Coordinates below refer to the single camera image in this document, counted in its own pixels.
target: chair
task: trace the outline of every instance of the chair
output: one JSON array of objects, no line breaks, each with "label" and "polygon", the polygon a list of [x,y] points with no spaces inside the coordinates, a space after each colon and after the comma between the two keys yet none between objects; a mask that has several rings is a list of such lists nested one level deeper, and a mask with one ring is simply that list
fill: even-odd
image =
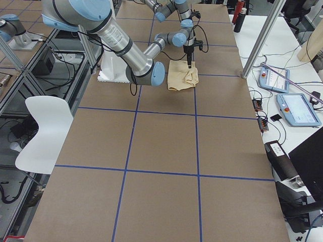
[{"label": "chair", "polygon": [[21,171],[51,174],[73,121],[69,105],[52,96],[29,97],[25,103],[39,129],[18,155],[16,167]]},{"label": "chair", "polygon": [[[318,0],[286,0],[281,12],[284,13],[284,18],[288,26],[299,33],[297,25],[304,19],[304,16],[311,11],[311,7],[315,6]],[[291,23],[291,19],[298,18],[296,25]]]}]

